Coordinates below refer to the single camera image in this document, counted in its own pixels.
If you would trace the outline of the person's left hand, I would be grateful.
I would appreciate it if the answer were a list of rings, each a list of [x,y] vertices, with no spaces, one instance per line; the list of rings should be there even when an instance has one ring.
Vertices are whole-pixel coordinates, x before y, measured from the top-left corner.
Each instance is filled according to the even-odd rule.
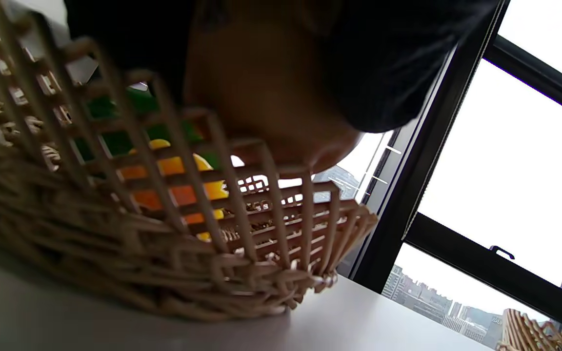
[[[71,38],[90,37],[122,70],[159,73],[183,103],[193,0],[66,0]],[[384,133],[417,117],[446,54],[495,0],[351,0],[321,40],[326,83],[353,127]]]

